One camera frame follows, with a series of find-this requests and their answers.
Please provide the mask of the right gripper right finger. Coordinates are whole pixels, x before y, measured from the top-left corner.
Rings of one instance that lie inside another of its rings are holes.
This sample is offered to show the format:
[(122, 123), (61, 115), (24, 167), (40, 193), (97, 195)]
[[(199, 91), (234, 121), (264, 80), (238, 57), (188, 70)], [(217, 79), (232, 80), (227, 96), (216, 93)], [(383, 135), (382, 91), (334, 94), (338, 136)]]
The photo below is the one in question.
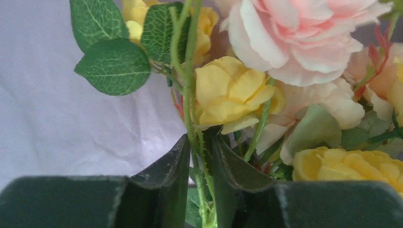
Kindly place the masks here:
[(403, 201), (382, 182), (277, 181), (212, 142), (219, 228), (400, 228)]

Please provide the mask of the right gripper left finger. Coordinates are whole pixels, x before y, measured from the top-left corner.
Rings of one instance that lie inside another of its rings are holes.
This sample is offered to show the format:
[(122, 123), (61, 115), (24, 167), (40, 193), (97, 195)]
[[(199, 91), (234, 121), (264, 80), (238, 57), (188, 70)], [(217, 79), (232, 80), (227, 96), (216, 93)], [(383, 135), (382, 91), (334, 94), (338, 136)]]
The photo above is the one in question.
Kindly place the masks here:
[(128, 176), (24, 176), (0, 194), (3, 228), (182, 228), (190, 145), (187, 135)]

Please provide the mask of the yellow rose stem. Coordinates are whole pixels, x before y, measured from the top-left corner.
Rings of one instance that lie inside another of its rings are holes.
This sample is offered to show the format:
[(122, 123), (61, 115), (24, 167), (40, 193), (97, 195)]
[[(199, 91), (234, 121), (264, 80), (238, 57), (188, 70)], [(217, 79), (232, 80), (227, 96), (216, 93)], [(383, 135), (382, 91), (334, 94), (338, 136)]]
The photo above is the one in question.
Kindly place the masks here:
[(199, 0), (124, 0), (122, 6), (130, 40), (145, 50), (152, 69), (181, 94), (174, 104), (193, 149), (198, 227), (215, 228), (216, 196), (206, 162), (211, 150), (204, 131), (220, 126), (222, 134), (229, 134), (258, 124), (254, 113), (263, 108), (268, 114), (270, 99), (279, 93), (265, 73), (245, 67), (237, 58), (212, 58), (211, 37), (220, 17)]

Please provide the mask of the pink paper flower bouquet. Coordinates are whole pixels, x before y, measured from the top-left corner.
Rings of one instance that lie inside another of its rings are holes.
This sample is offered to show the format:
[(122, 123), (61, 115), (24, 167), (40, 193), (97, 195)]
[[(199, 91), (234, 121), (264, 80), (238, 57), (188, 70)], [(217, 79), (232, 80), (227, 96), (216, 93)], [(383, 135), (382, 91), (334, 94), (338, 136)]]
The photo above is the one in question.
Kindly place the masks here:
[(0, 185), (26, 176), (133, 175), (185, 133), (163, 75), (108, 96), (74, 68), (67, 0), (0, 3)]

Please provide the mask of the cream rose stem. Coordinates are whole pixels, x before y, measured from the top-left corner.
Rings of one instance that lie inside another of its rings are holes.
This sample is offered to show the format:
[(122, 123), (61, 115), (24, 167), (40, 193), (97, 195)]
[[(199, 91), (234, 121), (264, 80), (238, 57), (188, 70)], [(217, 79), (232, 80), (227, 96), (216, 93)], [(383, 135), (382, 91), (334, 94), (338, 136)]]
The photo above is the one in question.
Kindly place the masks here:
[(257, 152), (277, 180), (371, 180), (403, 191), (403, 45), (366, 47), (332, 82), (277, 82), (284, 108), (270, 115)]

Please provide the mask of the pink rose stem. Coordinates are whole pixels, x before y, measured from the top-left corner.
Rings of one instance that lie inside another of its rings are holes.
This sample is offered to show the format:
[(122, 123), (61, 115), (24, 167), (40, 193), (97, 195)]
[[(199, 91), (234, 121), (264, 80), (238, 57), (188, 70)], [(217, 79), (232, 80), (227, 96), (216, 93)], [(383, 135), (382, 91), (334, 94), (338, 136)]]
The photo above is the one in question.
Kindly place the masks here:
[(351, 36), (375, 23), (392, 3), (377, 0), (217, 0), (226, 17), (220, 29), (245, 67), (265, 73), (279, 95), (269, 116), (284, 108), (281, 82), (305, 87), (339, 78), (350, 57), (363, 49)]

